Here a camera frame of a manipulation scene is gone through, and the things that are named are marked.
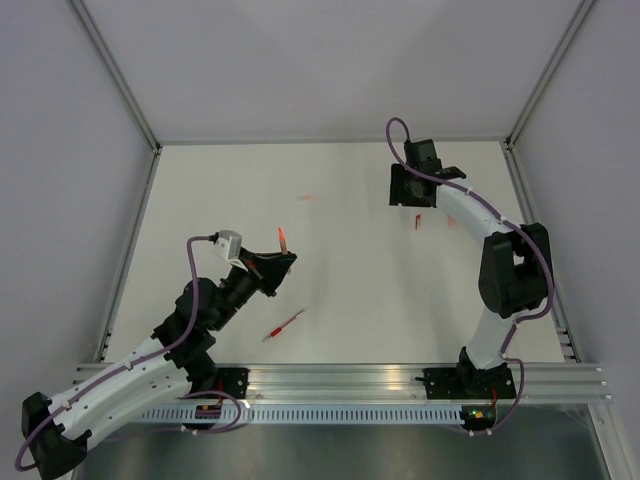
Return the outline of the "orange highlighter pen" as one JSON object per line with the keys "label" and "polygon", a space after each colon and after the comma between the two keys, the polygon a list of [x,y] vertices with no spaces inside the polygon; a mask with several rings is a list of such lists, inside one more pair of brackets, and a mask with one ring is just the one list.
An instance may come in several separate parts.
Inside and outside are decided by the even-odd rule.
{"label": "orange highlighter pen", "polygon": [[286,238],[285,232],[284,232],[282,227],[278,228],[278,240],[279,240],[279,246],[280,246],[281,253],[283,255],[289,254],[290,251],[289,251],[289,248],[288,248],[287,238]]}

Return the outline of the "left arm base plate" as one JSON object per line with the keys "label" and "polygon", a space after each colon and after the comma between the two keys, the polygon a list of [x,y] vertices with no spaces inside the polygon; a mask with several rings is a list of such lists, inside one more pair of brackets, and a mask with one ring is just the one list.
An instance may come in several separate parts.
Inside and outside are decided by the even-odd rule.
{"label": "left arm base plate", "polygon": [[203,391],[223,391],[240,400],[246,398],[250,370],[244,367],[218,367],[213,377],[206,379],[197,389]]}

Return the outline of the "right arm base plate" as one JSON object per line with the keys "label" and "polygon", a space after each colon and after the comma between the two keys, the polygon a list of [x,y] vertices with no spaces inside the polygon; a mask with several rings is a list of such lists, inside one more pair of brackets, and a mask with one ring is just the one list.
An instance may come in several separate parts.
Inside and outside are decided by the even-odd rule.
{"label": "right arm base plate", "polygon": [[415,380],[423,385],[430,400],[500,400],[517,396],[508,367],[471,372],[453,367],[425,368]]}

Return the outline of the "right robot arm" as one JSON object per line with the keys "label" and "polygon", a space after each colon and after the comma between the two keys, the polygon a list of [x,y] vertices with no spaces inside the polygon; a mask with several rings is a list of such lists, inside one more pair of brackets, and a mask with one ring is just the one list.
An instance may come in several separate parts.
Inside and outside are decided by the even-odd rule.
{"label": "right robot arm", "polygon": [[464,172],[443,167],[433,141],[407,140],[403,147],[404,160],[391,167],[390,205],[439,209],[481,247],[477,285],[484,307],[474,335],[455,366],[426,368],[418,380],[430,400],[515,399],[506,351],[522,319],[553,296],[548,231],[503,217]]}

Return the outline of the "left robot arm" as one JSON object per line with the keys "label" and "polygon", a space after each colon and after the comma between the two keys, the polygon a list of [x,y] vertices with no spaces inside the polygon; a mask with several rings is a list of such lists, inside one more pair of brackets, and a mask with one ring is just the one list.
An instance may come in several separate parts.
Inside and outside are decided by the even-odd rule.
{"label": "left robot arm", "polygon": [[254,253],[234,247],[223,257],[231,269],[220,282],[190,282],[173,312],[122,360],[58,394],[36,392],[22,403],[15,468],[43,479],[74,470],[111,433],[170,399],[205,398],[217,386],[217,366],[208,354],[223,329],[257,292],[275,296],[296,262],[290,251]]}

